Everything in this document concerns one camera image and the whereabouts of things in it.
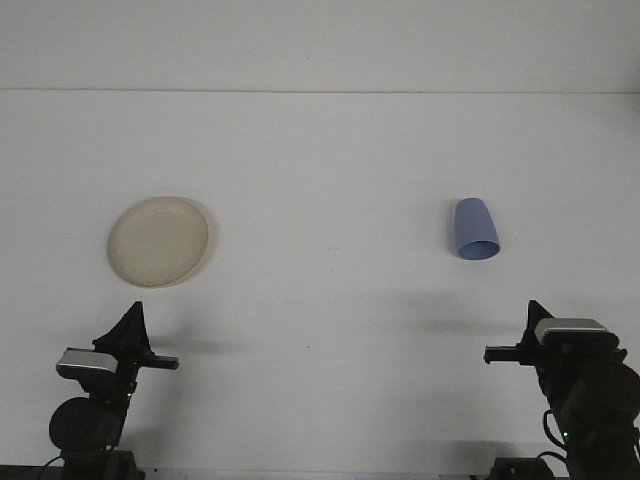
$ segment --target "upside-down cup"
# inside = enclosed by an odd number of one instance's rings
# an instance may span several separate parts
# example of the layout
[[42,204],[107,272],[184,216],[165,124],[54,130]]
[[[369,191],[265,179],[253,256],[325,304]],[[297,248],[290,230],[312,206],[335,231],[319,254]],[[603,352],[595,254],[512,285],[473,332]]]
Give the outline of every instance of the upside-down cup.
[[500,251],[498,234],[485,203],[465,198],[456,206],[456,250],[466,260],[484,260]]

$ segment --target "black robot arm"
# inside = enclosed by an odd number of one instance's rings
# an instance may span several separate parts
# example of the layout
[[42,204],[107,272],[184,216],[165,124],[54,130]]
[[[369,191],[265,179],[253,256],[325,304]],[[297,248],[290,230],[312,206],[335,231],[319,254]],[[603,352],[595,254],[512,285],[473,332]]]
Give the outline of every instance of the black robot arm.
[[618,343],[596,321],[554,318],[532,300],[520,343],[485,350],[487,363],[517,361],[535,368],[562,432],[558,445],[566,451],[571,480],[640,480],[640,435],[633,424],[640,412],[640,377],[623,363],[627,352]]
[[89,478],[78,471],[100,468],[118,445],[138,370],[178,368],[177,358],[158,356],[151,350],[141,302],[135,302],[93,345],[93,350],[67,349],[56,364],[62,377],[77,380],[89,394],[60,405],[49,424],[49,436],[61,450],[65,470],[75,470],[74,475],[67,475],[73,479]]

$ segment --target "white backdrop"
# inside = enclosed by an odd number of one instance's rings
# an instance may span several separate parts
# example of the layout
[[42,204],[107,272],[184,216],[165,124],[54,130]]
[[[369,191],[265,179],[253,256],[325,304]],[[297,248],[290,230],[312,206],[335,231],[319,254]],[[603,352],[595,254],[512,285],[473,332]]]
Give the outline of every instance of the white backdrop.
[[0,87],[640,91],[637,0],[0,2]]
[[[640,96],[0,93],[0,462],[55,455],[53,365],[136,299],[176,372],[142,371],[147,466],[469,472],[537,453],[533,371],[486,366],[526,304],[600,320],[640,367]],[[215,226],[201,271],[144,290],[106,239],[155,195]],[[451,246],[484,198],[493,259]]]

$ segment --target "round plate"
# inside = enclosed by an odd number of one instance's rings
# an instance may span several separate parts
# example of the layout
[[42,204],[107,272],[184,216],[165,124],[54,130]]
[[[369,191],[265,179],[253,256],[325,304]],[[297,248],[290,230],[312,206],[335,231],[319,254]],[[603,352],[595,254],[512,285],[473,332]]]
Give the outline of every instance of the round plate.
[[157,197],[127,210],[109,235],[113,270],[140,287],[183,280],[207,249],[209,229],[202,212],[186,198]]

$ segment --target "cable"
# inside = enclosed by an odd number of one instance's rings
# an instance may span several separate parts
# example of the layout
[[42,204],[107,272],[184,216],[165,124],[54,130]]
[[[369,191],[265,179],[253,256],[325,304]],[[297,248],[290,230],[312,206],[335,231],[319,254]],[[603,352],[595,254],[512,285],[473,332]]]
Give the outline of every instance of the cable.
[[540,460],[542,457],[553,457],[557,460],[560,460],[562,463],[564,463],[565,465],[567,464],[567,459],[564,458],[562,455],[560,455],[559,453],[556,452],[552,452],[552,451],[545,451],[542,453],[539,453],[536,458],[535,461],[531,463],[531,467],[529,467],[529,480],[532,480],[533,478],[533,470],[535,468],[535,464],[537,460]]
[[544,412],[544,415],[542,415],[542,428],[544,430],[544,433],[547,435],[547,438],[551,441],[551,443],[553,443],[556,447],[561,448],[563,450],[566,450],[567,447],[565,447],[564,443],[562,443],[560,440],[558,440],[553,433],[551,433],[551,428],[549,428],[549,422],[547,421],[547,418],[549,417],[549,415],[551,415],[553,412],[551,411],[551,409],[547,410],[546,412]]
[[536,456],[536,459],[542,458],[542,457],[553,457],[556,460],[560,460],[565,465],[567,464],[567,459],[565,457],[563,457],[562,455],[560,455],[559,453],[557,453],[557,452],[552,452],[552,451],[542,452],[542,453],[538,454],[538,456]]
[[40,471],[38,472],[38,476],[36,477],[36,480],[40,480],[40,477],[42,477],[42,474],[44,473],[45,469],[51,465],[53,462],[55,462],[56,460],[61,459],[62,456],[58,455],[55,458],[52,458],[51,460],[49,460],[47,463],[45,463],[42,467],[40,467]]
[[39,480],[40,475],[42,474],[42,470],[44,470],[46,467],[48,467],[49,465],[51,465],[53,462],[55,462],[56,460],[62,458],[61,456],[57,456],[55,458],[52,458],[51,460],[49,460],[47,463],[45,463],[44,465],[38,466],[38,465],[30,465],[28,467],[24,467],[21,470],[18,470],[15,473],[12,473],[11,475],[5,475],[3,478],[7,479],[7,478],[15,478],[15,477],[19,477],[20,475],[22,475],[23,473],[28,472],[29,470],[33,470],[34,468],[40,468],[41,471],[38,474],[37,480]]

